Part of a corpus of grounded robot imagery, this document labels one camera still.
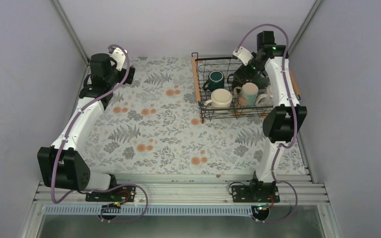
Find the dark green mug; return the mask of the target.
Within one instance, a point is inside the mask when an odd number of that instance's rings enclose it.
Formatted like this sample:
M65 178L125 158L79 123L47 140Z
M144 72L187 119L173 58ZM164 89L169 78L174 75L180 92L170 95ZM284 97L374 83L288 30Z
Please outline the dark green mug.
M207 81L204 83L202 87L204 91L210 92L222 88L224 88L224 74L220 71L210 72Z

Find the cream ribbed mug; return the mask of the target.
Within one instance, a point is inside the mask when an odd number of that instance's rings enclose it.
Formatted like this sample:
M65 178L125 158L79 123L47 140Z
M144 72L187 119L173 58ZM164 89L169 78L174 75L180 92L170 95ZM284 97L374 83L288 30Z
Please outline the cream ribbed mug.
M215 89L210 99L204 105L207 109L226 109L229 108L233 100L233 95L226 89Z

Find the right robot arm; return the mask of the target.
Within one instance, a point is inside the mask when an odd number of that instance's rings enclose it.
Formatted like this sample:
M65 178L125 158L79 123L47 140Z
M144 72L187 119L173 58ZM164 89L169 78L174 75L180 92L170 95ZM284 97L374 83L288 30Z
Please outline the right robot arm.
M233 53L242 63L233 73L233 86L252 82L262 72L269 78L272 110L263 120L265 147L254 176L259 182L273 182L282 153L294 145L307 108L300 105L293 89L287 47L276 44L273 31L258 33L256 40L256 53L242 46Z

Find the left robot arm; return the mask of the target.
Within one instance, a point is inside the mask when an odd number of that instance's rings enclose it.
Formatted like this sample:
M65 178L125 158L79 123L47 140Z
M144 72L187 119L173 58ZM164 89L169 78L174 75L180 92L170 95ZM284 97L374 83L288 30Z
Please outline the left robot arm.
M103 114L119 84L130 84L134 67L123 65L127 56L120 48L109 54L92 55L90 73L83 82L75 112L60 136L49 147L37 153L42 179L47 187L69 190L98 190L103 199L111 201L118 195L114 177L93 172L82 153L86 139L96 120Z

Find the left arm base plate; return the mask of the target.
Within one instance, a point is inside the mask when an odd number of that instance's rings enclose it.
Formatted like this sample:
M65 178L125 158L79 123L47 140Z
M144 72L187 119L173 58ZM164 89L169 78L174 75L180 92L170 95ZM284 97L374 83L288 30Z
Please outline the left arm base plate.
M106 193L92 192L86 194L87 202L125 203L134 202L136 187L127 185Z

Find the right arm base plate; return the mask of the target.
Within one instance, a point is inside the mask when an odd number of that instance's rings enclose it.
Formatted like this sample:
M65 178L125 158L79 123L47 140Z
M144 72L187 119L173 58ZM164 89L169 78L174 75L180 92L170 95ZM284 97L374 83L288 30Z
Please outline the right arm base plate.
M280 196L276 182L259 182L249 185L233 182L229 193L234 203L279 203Z

